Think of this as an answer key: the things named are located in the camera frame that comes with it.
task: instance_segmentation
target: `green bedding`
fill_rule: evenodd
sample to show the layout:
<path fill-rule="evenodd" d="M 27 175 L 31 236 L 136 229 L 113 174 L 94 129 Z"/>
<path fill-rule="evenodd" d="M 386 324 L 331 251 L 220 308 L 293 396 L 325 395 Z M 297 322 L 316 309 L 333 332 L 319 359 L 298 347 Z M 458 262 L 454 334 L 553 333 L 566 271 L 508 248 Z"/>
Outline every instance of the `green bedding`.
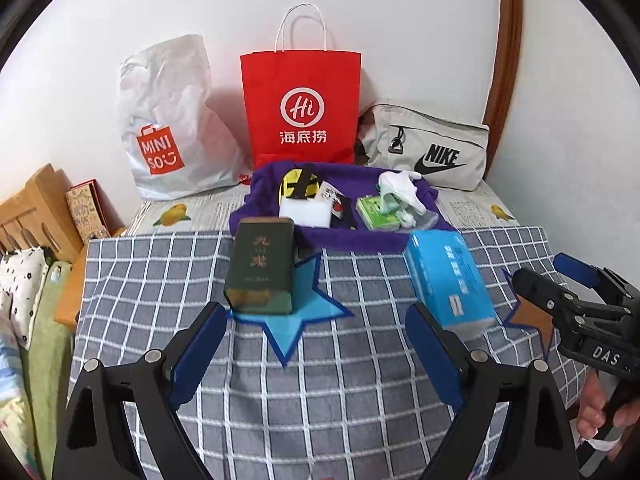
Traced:
<path fill-rule="evenodd" d="M 58 421 L 66 407 L 74 336 L 53 321 L 58 299 L 71 272 L 71 264 L 54 262 L 42 289 L 33 326 L 31 347 L 20 347 L 24 384 L 31 401 L 36 437 L 36 459 L 43 480 L 50 480 L 56 452 Z"/>

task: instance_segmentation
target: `silver screw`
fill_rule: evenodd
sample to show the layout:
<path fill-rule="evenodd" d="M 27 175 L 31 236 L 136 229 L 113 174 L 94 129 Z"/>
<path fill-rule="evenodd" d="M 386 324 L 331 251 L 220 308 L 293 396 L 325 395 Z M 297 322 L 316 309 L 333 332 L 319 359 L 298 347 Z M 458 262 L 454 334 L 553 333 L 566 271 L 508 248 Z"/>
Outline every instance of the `silver screw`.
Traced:
<path fill-rule="evenodd" d="M 98 359 L 89 359 L 84 363 L 84 369 L 87 372 L 93 372 L 100 365 L 100 361 Z"/>
<path fill-rule="evenodd" d="M 145 361 L 147 363 L 157 363 L 160 358 L 162 357 L 162 352 L 159 350 L 149 350 L 149 352 L 147 352 L 145 354 Z"/>
<path fill-rule="evenodd" d="M 489 356 L 486 354 L 485 351 L 483 350 L 473 350 L 471 352 L 471 358 L 476 362 L 476 363 L 484 363 L 489 359 Z"/>
<path fill-rule="evenodd" d="M 539 372 L 546 372 L 547 370 L 549 370 L 549 365 L 540 359 L 536 359 L 535 361 L 533 361 L 533 367 Z"/>

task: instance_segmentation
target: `purple fabric basket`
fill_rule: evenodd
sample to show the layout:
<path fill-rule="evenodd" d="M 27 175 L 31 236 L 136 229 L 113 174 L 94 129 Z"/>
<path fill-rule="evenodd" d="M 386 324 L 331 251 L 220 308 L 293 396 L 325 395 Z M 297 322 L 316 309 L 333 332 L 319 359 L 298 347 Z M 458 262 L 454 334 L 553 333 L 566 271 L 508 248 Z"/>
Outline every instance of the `purple fabric basket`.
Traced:
<path fill-rule="evenodd" d="M 301 167 L 300 163 L 295 164 L 290 160 L 283 160 L 267 164 L 256 171 L 251 182 L 251 193 L 244 198 L 244 205 L 230 216 L 229 229 L 231 234 L 236 234 L 242 218 L 278 216 L 280 183 L 287 172 Z M 380 173 L 389 170 L 322 162 L 313 163 L 313 167 L 318 178 L 337 187 L 346 197 L 353 200 L 353 217 L 356 219 L 358 229 L 354 231 L 346 227 L 324 229 L 296 226 L 296 243 L 312 248 L 339 251 L 398 253 L 404 250 L 408 234 L 369 231 L 355 208 L 355 199 L 378 193 L 376 189 L 378 177 Z M 424 179 L 417 180 L 414 184 L 418 188 L 416 195 L 420 202 L 430 211 L 440 214 L 435 203 L 438 190 L 433 189 Z M 434 229 L 455 231 L 448 222 L 442 219 L 442 216 L 438 219 Z"/>

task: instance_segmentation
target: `gray plaid cloth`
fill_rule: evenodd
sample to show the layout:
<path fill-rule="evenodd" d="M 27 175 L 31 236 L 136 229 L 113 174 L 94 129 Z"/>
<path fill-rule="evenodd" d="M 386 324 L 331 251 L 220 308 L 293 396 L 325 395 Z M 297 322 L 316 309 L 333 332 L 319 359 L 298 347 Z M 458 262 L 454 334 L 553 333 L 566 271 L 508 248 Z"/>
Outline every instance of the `gray plaid cloth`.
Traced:
<path fill-rule="evenodd" d="M 560 282 L 541 228 L 463 231 L 501 319 L 514 305 L 503 269 L 532 267 Z M 70 390 L 82 363 L 137 360 L 164 348 L 222 290 L 228 232 L 140 235 L 89 244 L 86 284 Z M 178 416 L 217 480 L 417 478 L 452 420 L 404 332 L 415 301 L 400 254 L 322 252 L 320 286 L 353 317 L 308 325 L 283 369 L 258 326 L 228 323 L 193 400 Z M 495 326 L 469 348 L 498 362 L 527 365 L 542 355 L 535 330 Z M 548 362 L 565 405 L 577 399 L 585 367 L 559 355 Z M 478 457 L 494 455 L 506 404 L 497 406 Z M 135 405 L 126 406 L 149 479 L 160 478 Z"/>

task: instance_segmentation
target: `blue box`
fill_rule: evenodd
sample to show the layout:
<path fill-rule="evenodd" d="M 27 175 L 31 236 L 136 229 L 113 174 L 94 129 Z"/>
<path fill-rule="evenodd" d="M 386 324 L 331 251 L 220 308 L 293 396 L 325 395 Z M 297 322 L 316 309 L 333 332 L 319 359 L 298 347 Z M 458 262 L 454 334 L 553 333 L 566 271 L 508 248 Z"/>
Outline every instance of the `blue box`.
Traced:
<path fill-rule="evenodd" d="M 414 231 L 404 250 L 415 295 L 462 341 L 496 324 L 494 304 L 458 232 Z"/>

